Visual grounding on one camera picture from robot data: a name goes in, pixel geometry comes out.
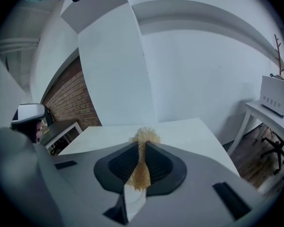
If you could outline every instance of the ceiling beam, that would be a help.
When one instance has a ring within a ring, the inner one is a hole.
[[[36,49],[36,48],[37,48],[37,46],[28,46],[28,47],[21,47],[21,48],[13,49],[13,50],[0,51],[0,55],[10,53],[10,52],[16,52],[16,51],[32,50],[32,49]]]
[[[32,45],[38,45],[36,42],[28,42],[28,43],[11,43],[11,44],[5,44],[0,45],[0,50],[5,48],[11,48],[11,47],[23,47],[23,46],[32,46]]]
[[[37,43],[40,38],[11,38],[0,40],[0,44],[2,43]]]
[[[26,10],[26,11],[30,11],[30,12],[37,12],[37,13],[43,13],[43,14],[51,14],[51,12],[47,11],[47,10],[36,9],[36,8],[25,7],[25,6],[16,6],[15,9],[21,9],[21,10]]]

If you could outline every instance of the gray surface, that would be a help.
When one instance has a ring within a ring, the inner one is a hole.
[[[54,122],[52,125],[47,127],[48,129],[50,129],[50,131],[48,131],[46,134],[42,133],[40,137],[40,144],[46,146],[49,142],[51,142],[51,140],[53,140],[75,122],[77,122],[76,119]]]
[[[94,176],[95,162],[128,143],[114,147],[54,157],[55,163],[75,160],[78,165],[59,170],[61,176],[93,211],[100,216],[117,201],[118,195],[104,190]],[[180,157],[187,166],[187,176],[182,185],[165,196],[147,198],[142,210],[129,226],[223,226],[233,222],[212,185],[227,182],[250,206],[263,201],[259,193],[218,162],[171,146],[156,144]]]
[[[0,186],[23,214],[42,226],[120,226],[103,216],[104,211],[115,205],[118,194],[100,186],[93,167],[99,158],[126,145],[128,143],[87,153],[50,157],[44,147],[33,147],[24,135],[2,129]],[[186,163],[186,179],[169,195],[147,198],[142,210],[128,226],[216,227],[234,223],[212,188],[218,182],[227,182],[250,207],[262,203],[262,197],[251,185],[214,160],[174,147],[156,145]],[[53,161],[71,159],[78,164],[59,171],[53,164]]]
[[[268,127],[270,124],[276,125],[279,130],[284,134],[284,117],[281,117],[277,113],[265,108],[260,100],[253,101],[246,104],[247,108],[250,108],[252,111],[256,112],[259,116],[264,117],[267,122],[264,122]]]
[[[79,34],[104,14],[127,2],[127,0],[80,0],[73,2],[61,17]]]

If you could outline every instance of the brick wall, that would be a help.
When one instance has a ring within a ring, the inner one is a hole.
[[[58,77],[43,104],[50,109],[54,121],[78,119],[82,130],[101,126],[85,85],[79,57]]]

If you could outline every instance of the wooden floor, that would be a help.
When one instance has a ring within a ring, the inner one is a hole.
[[[273,147],[265,140],[255,141],[260,128],[244,137],[238,147],[231,155],[240,176],[255,186],[264,196],[271,196],[278,193],[284,185],[284,164],[281,171],[274,175],[278,169],[278,158],[276,153],[260,158],[260,155]],[[263,138],[267,137],[272,141],[278,141],[278,138],[271,134],[267,129]]]

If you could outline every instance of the black slot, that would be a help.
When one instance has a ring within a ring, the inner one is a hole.
[[[18,120],[18,110],[16,111],[16,113],[15,113],[15,115],[14,115],[12,120]]]
[[[55,167],[57,168],[57,170],[60,170],[62,168],[66,168],[66,167],[73,166],[73,165],[76,165],[76,164],[77,164],[77,162],[75,162],[75,161],[66,161],[66,162],[61,162],[61,163],[55,164]]]
[[[116,205],[110,209],[108,209],[104,214],[104,216],[122,224],[128,224],[128,218],[126,214],[126,207],[125,207],[125,199],[124,199],[124,192],[119,195],[118,201]]]
[[[149,141],[145,144],[145,152],[145,163],[151,178],[146,196],[166,195],[176,190],[186,177],[185,163]]]
[[[216,183],[213,185],[213,188],[235,220],[250,212],[251,209],[249,206],[246,205],[227,183]]]
[[[96,162],[94,174],[105,190],[122,193],[138,164],[138,151],[138,143],[133,142]]]

